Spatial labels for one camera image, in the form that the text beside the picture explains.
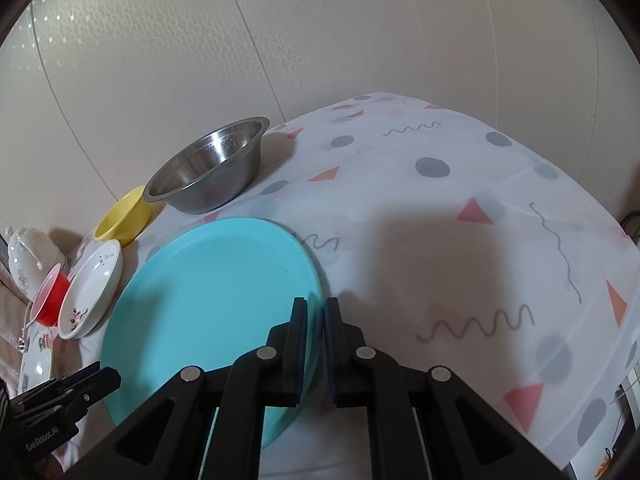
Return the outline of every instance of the yellow bowl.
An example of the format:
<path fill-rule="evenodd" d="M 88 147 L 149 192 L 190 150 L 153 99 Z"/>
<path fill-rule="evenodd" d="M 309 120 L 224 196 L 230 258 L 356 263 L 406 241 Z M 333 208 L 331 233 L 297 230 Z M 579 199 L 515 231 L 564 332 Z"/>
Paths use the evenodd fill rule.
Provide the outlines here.
<path fill-rule="evenodd" d="M 124 247 L 145 228 L 151 206 L 142 200 L 144 186 L 129 191 L 109 209 L 94 231 L 96 240 L 117 240 Z"/>

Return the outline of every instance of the teal plate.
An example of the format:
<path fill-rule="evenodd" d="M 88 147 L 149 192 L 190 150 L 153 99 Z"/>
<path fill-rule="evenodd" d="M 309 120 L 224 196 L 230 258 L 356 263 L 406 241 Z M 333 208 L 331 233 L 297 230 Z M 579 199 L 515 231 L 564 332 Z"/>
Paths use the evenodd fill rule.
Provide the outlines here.
<path fill-rule="evenodd" d="M 305 249 L 283 228 L 255 218 L 201 225 L 160 249 L 124 289 L 107 326 L 102 364 L 122 386 L 105 399 L 121 423 L 181 368 L 213 370 L 263 346 L 287 322 L 293 299 L 308 302 L 305 381 L 318 362 L 322 292 Z M 296 410 L 267 408 L 262 445 Z"/>

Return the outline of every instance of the white teapot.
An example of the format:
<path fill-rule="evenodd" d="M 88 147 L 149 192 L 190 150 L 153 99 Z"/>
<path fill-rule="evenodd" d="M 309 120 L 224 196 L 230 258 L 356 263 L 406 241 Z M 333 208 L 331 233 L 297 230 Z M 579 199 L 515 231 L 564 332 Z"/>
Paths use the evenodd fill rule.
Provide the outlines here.
<path fill-rule="evenodd" d="M 9 249 L 9 272 L 24 295 L 33 301 L 40 285 L 56 265 L 66 264 L 58 246 L 42 231 L 21 227 L 5 231 Z"/>

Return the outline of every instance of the white ceramic bowl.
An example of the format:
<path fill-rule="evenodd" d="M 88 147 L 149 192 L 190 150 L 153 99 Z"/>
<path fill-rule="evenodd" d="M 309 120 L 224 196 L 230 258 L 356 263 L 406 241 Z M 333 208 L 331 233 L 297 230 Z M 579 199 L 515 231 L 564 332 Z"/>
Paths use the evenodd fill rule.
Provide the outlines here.
<path fill-rule="evenodd" d="M 120 242 L 109 240 L 82 264 L 71 282 L 58 316 L 62 339 L 87 335 L 107 311 L 122 274 Z"/>

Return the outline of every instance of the gray squiggle line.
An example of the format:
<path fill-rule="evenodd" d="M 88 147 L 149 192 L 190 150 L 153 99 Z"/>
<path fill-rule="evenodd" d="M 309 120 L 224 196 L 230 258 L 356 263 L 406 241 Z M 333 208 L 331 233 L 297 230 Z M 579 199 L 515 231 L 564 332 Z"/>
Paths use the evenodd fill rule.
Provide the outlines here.
<path fill-rule="evenodd" d="M 306 237 L 304 240 L 302 240 L 303 244 L 306 244 L 306 241 L 309 240 L 309 238 L 313 238 L 314 240 L 311 242 L 313 245 L 314 249 L 322 249 L 325 245 L 327 245 L 328 243 L 331 242 L 335 242 L 334 244 L 334 253 L 335 251 L 338 250 L 338 246 L 340 245 L 340 238 L 338 238 L 337 236 L 334 236 L 332 238 L 329 238 L 328 240 L 326 240 L 324 243 L 322 243 L 321 245 L 317 245 L 318 242 L 318 235 L 316 233 L 310 234 L 308 237 Z"/>
<path fill-rule="evenodd" d="M 558 233 L 556 233 L 555 231 L 552 231 L 551 229 L 549 229 L 546 226 L 546 221 L 545 218 L 536 211 L 536 209 L 533 207 L 535 202 L 531 202 L 529 204 L 529 207 L 532 209 L 532 211 L 538 215 L 540 217 L 540 219 L 542 220 L 542 227 L 546 230 L 549 231 L 551 234 L 554 234 L 556 236 L 556 238 L 558 239 L 558 252 L 560 253 L 560 255 L 564 258 L 565 262 L 566 262 L 566 277 L 569 280 L 569 285 L 571 285 L 574 290 L 575 293 L 578 295 L 578 303 L 582 304 L 582 296 L 580 294 L 580 291 L 578 290 L 578 288 L 574 285 L 574 282 L 571 279 L 571 264 L 569 263 L 569 260 L 567 259 L 567 257 L 564 255 L 564 253 L 562 252 L 562 248 L 560 247 L 561 244 L 561 240 L 560 240 L 560 235 Z"/>
<path fill-rule="evenodd" d="M 396 130 L 395 128 L 393 130 L 389 130 L 386 134 L 380 134 L 383 137 L 388 137 L 389 135 L 391 135 L 393 132 L 398 132 L 399 134 L 404 134 L 405 131 L 407 130 L 411 130 L 413 132 L 417 132 L 422 126 L 424 126 L 425 128 L 433 128 L 433 125 L 437 124 L 438 126 L 442 126 L 442 124 L 433 121 L 433 123 L 431 123 L 431 126 L 427 126 L 426 124 L 418 124 L 417 128 L 412 128 L 411 126 L 407 126 L 406 128 L 402 129 L 402 130 Z"/>
<path fill-rule="evenodd" d="M 420 334 L 416 334 L 415 337 L 418 341 L 422 341 L 423 343 L 430 343 L 433 340 L 434 336 L 436 335 L 436 331 L 439 329 L 439 327 L 443 326 L 449 331 L 449 333 L 453 337 L 455 337 L 456 339 L 462 339 L 466 335 L 466 332 L 469 330 L 469 327 L 471 326 L 472 323 L 475 323 L 478 326 L 478 328 L 480 329 L 480 332 L 482 332 L 484 337 L 492 337 L 495 335 L 495 332 L 498 330 L 498 317 L 500 316 L 500 314 L 502 314 L 502 316 L 504 317 L 505 323 L 511 330 L 517 330 L 522 325 L 522 313 L 525 310 L 529 314 L 529 319 L 531 320 L 531 324 L 535 325 L 536 323 L 533 321 L 533 314 L 531 313 L 531 309 L 529 308 L 529 305 L 527 305 L 526 303 L 523 303 L 520 306 L 520 309 L 518 310 L 517 324 L 512 325 L 511 321 L 509 321 L 509 314 L 507 314 L 503 309 L 499 308 L 498 310 L 495 311 L 494 325 L 492 326 L 491 330 L 485 329 L 484 326 L 482 326 L 482 323 L 480 323 L 480 320 L 477 317 L 472 316 L 466 320 L 465 325 L 462 327 L 462 332 L 458 334 L 456 333 L 455 330 L 452 329 L 449 323 L 447 323 L 443 319 L 439 319 L 431 327 L 431 333 L 429 334 L 428 337 L 423 337 Z"/>

